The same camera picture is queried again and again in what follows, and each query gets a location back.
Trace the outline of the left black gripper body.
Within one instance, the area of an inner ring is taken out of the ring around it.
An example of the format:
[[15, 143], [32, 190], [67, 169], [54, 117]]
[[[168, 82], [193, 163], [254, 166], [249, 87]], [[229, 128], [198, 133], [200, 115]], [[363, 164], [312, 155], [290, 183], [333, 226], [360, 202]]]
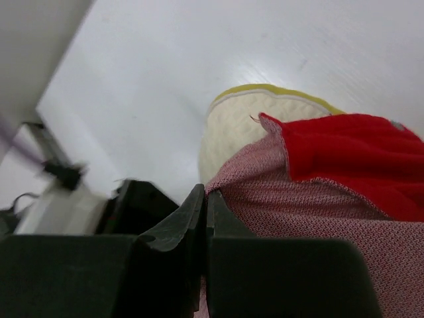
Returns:
[[178, 207], [154, 184], [125, 179], [107, 201], [95, 234], [139, 235], [157, 225]]

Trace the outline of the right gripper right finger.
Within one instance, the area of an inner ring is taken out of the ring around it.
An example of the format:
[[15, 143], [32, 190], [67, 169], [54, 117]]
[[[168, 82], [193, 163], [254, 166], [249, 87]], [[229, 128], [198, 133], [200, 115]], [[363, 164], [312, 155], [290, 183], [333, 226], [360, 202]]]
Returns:
[[207, 203], [206, 302], [210, 317], [238, 317], [244, 311], [243, 284], [250, 267], [244, 264], [252, 233], [227, 206], [220, 191]]

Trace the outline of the pink red printed pillowcase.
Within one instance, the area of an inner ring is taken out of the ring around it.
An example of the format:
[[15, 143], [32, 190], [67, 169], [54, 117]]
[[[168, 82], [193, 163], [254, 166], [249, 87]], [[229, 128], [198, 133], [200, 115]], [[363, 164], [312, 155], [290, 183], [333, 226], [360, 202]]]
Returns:
[[199, 175], [261, 237], [352, 242], [384, 317], [423, 316], [423, 141], [371, 115], [207, 127]]

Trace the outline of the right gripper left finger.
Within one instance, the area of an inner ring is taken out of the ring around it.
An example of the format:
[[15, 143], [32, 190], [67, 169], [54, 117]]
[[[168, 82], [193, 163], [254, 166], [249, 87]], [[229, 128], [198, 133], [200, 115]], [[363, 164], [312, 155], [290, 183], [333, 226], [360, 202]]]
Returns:
[[138, 237], [143, 317], [193, 317], [199, 309], [205, 244], [205, 188]]

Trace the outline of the cream yellow pillow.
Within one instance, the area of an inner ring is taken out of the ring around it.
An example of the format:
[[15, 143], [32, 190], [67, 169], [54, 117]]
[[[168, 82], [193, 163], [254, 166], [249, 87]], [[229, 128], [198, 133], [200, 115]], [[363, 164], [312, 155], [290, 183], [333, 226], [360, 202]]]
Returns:
[[271, 84], [232, 87], [218, 95], [207, 111], [198, 156], [201, 183], [207, 184], [240, 149], [266, 135], [259, 113], [286, 123], [344, 112], [318, 97]]

